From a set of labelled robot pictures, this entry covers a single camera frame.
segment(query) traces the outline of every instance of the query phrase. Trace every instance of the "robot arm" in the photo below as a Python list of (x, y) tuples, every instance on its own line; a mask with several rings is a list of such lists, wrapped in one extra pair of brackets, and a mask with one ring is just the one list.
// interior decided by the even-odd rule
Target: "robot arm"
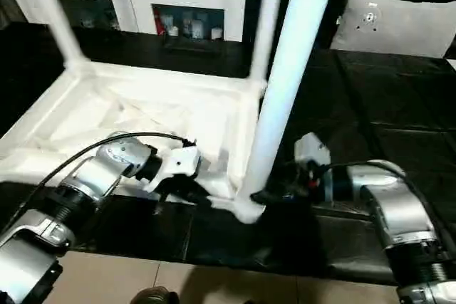
[(159, 158), (134, 137), (102, 145), (39, 204), (0, 236), (0, 303), (42, 303), (62, 272), (57, 258), (68, 251), (122, 177), (155, 189), (175, 175), (196, 175), (200, 154), (184, 146)]
[(313, 134), (296, 142), (295, 158), (311, 199), (368, 205), (402, 304), (456, 303), (453, 242), (401, 168), (383, 160), (328, 167), (329, 151)]

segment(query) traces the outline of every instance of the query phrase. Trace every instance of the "white plastic part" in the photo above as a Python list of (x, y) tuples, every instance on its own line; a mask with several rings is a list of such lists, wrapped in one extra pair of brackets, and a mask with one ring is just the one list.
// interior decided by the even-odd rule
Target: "white plastic part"
[(331, 153), (315, 133), (310, 132), (294, 143), (294, 161), (303, 167), (310, 161), (317, 165), (328, 165), (331, 163)]
[(191, 146), (169, 150), (161, 158), (162, 165), (155, 178), (144, 188), (146, 192), (153, 192), (162, 180), (171, 178), (175, 174), (193, 176), (197, 171), (201, 154), (196, 146)]
[(52, 34), (57, 41), (58, 48), (63, 54), (66, 66), (77, 67), (79, 63), (86, 64), (86, 57), (83, 55), (81, 48), (70, 29), (70, 24), (66, 18), (58, 0), (39, 0), (49, 20)]
[(265, 187), (271, 173), (327, 1), (289, 0), (247, 173), (237, 195), (245, 201)]
[(277, 15), (281, 0), (261, 0), (258, 27), (256, 28), (250, 78), (266, 80), (269, 56), (276, 29)]
[[(90, 67), (89, 79), (65, 71), (0, 139), (0, 180), (37, 184), (72, 154), (113, 132), (156, 131), (196, 139), (207, 161), (202, 171), (225, 175), (206, 179), (210, 189), (220, 186), (211, 194), (234, 198), (264, 82), (94, 62)], [(181, 146), (162, 138), (140, 140), (160, 154)], [(124, 179), (116, 193), (136, 196), (143, 187)]]

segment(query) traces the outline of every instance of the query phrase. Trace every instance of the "cabinet door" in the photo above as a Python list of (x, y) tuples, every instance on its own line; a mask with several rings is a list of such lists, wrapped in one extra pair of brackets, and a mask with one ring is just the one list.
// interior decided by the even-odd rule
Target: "cabinet door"
[[(60, 2), (72, 26), (116, 28), (138, 32), (130, 0), (60, 0)], [(27, 5), (21, 8), (28, 21), (48, 22), (38, 0), (26, 0), (26, 3)]]
[(225, 40), (242, 40), (245, 0), (132, 0), (132, 2), (140, 32), (157, 34), (154, 19), (156, 9), (176, 7), (182, 8), (182, 11), (187, 13), (188, 8), (196, 8), (199, 12), (209, 9), (208, 12), (221, 12)]

